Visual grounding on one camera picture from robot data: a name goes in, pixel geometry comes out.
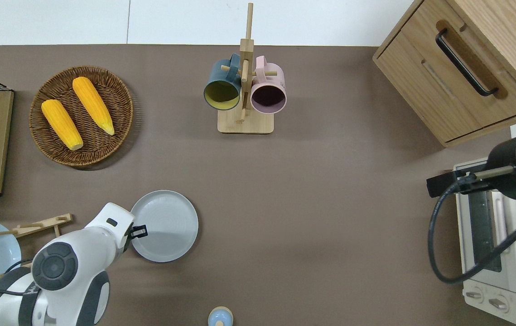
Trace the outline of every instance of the oven window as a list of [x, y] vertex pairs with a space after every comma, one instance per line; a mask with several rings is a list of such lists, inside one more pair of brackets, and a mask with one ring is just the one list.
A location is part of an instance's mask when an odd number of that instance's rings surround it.
[[[493, 248], [493, 212], [491, 192], [474, 192], [468, 195], [469, 216], [471, 217], [471, 239], [473, 240], [473, 258], [475, 262], [489, 254]], [[502, 271], [502, 260], [495, 258], [484, 269], [493, 272]]]

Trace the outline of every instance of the white plate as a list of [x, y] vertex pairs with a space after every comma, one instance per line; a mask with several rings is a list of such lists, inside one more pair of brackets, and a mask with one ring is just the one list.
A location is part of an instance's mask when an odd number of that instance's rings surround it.
[[198, 236], [198, 214], [182, 194], [157, 190], [146, 194], [131, 209], [134, 225], [147, 225], [148, 236], [133, 239], [135, 250], [154, 262], [183, 256]]

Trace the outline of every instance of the wooden base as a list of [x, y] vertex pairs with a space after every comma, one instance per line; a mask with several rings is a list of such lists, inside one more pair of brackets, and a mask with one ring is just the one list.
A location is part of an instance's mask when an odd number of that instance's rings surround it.
[[274, 131], [274, 114], [260, 113], [254, 109], [246, 110], [243, 122], [241, 101], [227, 111], [218, 111], [218, 130], [223, 134], [271, 134]]

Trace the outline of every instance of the white wall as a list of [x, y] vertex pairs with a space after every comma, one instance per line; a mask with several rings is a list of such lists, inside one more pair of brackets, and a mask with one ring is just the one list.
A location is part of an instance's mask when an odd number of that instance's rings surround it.
[[[256, 45], [377, 46], [412, 0], [254, 0]], [[5, 44], [239, 44], [246, 0], [0, 0]]]

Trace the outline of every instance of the mug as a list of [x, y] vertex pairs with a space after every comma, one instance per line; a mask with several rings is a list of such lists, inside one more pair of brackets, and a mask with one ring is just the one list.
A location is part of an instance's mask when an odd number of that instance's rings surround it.
[[[228, 72], [221, 66], [228, 66]], [[230, 110], [240, 101], [241, 77], [237, 74], [240, 66], [240, 56], [231, 55], [229, 60], [216, 62], [210, 72], [210, 78], [203, 89], [203, 98], [217, 110]]]
[[[277, 72], [266, 76], [265, 72]], [[267, 63], [264, 56], [256, 58], [256, 77], [252, 80], [251, 104], [258, 112], [274, 114], [286, 105], [284, 72], [278, 64]]]

